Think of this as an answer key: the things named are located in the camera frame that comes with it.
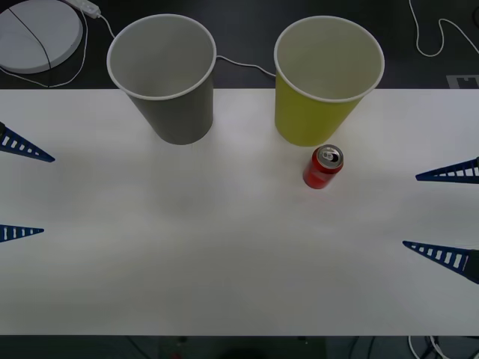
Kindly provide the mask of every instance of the paper cup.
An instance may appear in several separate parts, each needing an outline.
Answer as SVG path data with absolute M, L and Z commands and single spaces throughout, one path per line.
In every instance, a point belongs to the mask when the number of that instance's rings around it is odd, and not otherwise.
M 112 81 L 159 137 L 191 144 L 213 124 L 215 40 L 199 22 L 162 14 L 128 25 L 106 59 Z
M 276 128 L 292 144 L 316 146 L 379 84 L 384 55 L 354 22 L 313 16 L 283 31 L 275 65 Z

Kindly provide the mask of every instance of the white round object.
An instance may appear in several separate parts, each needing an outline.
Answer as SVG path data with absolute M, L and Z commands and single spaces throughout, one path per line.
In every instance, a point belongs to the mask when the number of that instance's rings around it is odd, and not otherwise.
M 57 0 L 29 0 L 11 10 L 38 37 L 52 67 L 67 60 L 83 35 L 80 18 Z M 9 11 L 0 14 L 0 67 L 13 73 L 40 73 L 49 69 L 42 46 Z

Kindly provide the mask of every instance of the white cord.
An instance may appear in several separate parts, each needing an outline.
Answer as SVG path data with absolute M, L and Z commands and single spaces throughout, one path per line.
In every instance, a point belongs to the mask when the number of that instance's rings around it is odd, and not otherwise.
M 414 351 L 414 348 L 412 347 L 411 336 L 410 335 L 407 337 L 407 343 L 409 344 L 409 349 L 411 350 L 412 355 L 414 355 L 414 358 L 415 359 L 420 359 L 419 355 L 416 354 L 416 352 Z
M 108 26 L 108 30 L 110 31 L 110 34 L 112 34 L 113 38 L 115 38 L 115 34 L 113 34 L 112 27 L 110 26 L 110 23 L 108 22 L 108 20 L 101 15 L 98 15 L 98 17 L 101 18 L 104 22 L 106 22 L 106 25 Z
M 83 60 L 82 60 L 82 65 L 80 66 L 80 70 L 78 70 L 78 72 L 74 75 L 74 77 L 71 78 L 71 80 L 67 81 L 67 82 L 64 82 L 63 84 L 58 84 L 58 85 L 53 85 L 53 86 L 48 86 L 48 85 L 44 85 L 44 84 L 41 84 L 39 82 L 36 82 L 36 81 L 33 81 L 33 80 L 29 80 L 29 79 L 26 79 L 25 77 L 22 77 L 22 76 L 18 76 L 18 75 L 15 75 L 14 73 L 9 73 L 7 71 L 5 71 L 4 69 L 2 69 L 0 67 L 0 70 L 9 75 L 9 76 L 13 76 L 13 77 L 17 77 L 18 79 L 22 79 L 22 80 L 25 80 L 27 82 L 31 82 L 32 84 L 36 84 L 36 85 L 39 85 L 43 88 L 59 88 L 60 86 L 65 86 L 65 85 L 68 85 L 69 83 L 71 83 L 71 81 L 73 81 L 77 76 L 78 74 L 80 74 L 80 72 L 82 71 L 83 69 L 83 64 L 85 63 L 85 57 L 86 57 L 86 54 L 87 54 L 87 43 L 88 43 L 88 24 L 87 24 L 87 19 L 85 17 L 85 14 L 83 13 L 83 11 L 80 11 L 80 13 L 82 13 L 83 15 L 83 20 L 85 21 L 85 27 L 86 27 L 86 32 L 85 32 L 85 47 L 83 49 Z
M 238 65 L 238 66 L 244 66 L 244 67 L 254 67 L 256 69 L 258 69 L 259 71 L 267 74 L 267 75 L 270 75 L 272 77 L 276 77 L 276 75 L 274 73 L 269 73 L 268 71 L 266 71 L 264 68 L 262 67 L 259 67 L 258 65 L 252 65 L 252 64 L 242 64 L 240 62 L 236 62 L 236 61 L 233 61 L 233 60 L 230 60 L 229 58 L 226 58 L 225 56 L 221 56 L 221 55 L 218 55 L 216 56 L 217 58 L 221 58 L 223 60 L 226 60 L 228 62 L 231 62 L 232 64 L 235 64 L 235 65 Z
M 435 54 L 432 54 L 432 55 L 428 55 L 428 54 L 425 54 L 424 52 L 421 51 L 421 49 L 419 49 L 419 24 L 418 24 L 418 20 L 416 19 L 416 15 L 414 14 L 414 9 L 412 8 L 412 3 L 411 3 L 412 0 L 409 0 L 409 8 L 411 9 L 411 14 L 412 14 L 412 18 L 414 19 L 414 22 L 416 24 L 416 49 L 418 49 L 418 51 L 421 53 L 421 55 L 423 56 L 427 56 L 428 58 L 433 58 L 434 56 L 437 56 L 441 53 L 442 49 L 444 48 L 444 42 L 445 42 L 445 39 L 444 39 L 444 31 L 442 30 L 442 25 L 441 25 L 441 21 L 444 21 L 444 22 L 448 22 L 450 23 L 452 26 L 454 26 L 457 30 L 459 30 L 459 32 L 466 38 L 467 41 L 469 41 L 469 43 L 471 44 L 472 47 L 474 47 L 474 50 L 476 50 L 476 52 L 479 54 L 479 50 L 478 48 L 475 46 L 475 44 L 473 44 L 473 42 L 471 41 L 471 39 L 469 39 L 467 37 L 466 34 L 464 34 L 464 31 L 461 30 L 461 28 L 459 26 L 457 26 L 456 24 L 454 24 L 452 21 L 449 21 L 448 19 L 439 19 L 438 21 L 438 24 L 439 24 L 439 30 L 441 30 L 441 39 L 442 39 L 442 43 L 441 43 L 441 48 L 439 49 L 439 51 Z
M 436 342 L 434 341 L 434 337 L 431 337 L 429 336 L 429 339 L 431 341 L 431 344 L 433 345 L 433 348 L 436 350 L 437 354 L 439 354 L 439 356 L 442 358 L 442 359 L 450 359 L 449 357 L 446 357 L 444 355 L 444 353 L 442 352 L 441 348 L 439 348 L 439 346 L 436 344 Z

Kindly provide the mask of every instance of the soda can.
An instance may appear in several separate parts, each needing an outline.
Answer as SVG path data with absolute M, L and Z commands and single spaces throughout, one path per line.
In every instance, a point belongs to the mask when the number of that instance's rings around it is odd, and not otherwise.
M 325 188 L 343 168 L 344 156 L 339 148 L 325 144 L 313 152 L 303 173 L 306 184 L 314 189 Z

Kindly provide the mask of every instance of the white table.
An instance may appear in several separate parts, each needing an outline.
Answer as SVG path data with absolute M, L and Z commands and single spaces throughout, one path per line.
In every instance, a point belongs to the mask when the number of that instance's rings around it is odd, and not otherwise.
M 199 142 L 161 141 L 119 90 L 3 90 L 53 155 L 0 153 L 0 334 L 477 334 L 479 286 L 403 240 L 479 248 L 479 187 L 414 175 L 479 156 L 479 90 L 376 90 L 330 139 L 275 130 L 273 90 L 216 90 Z

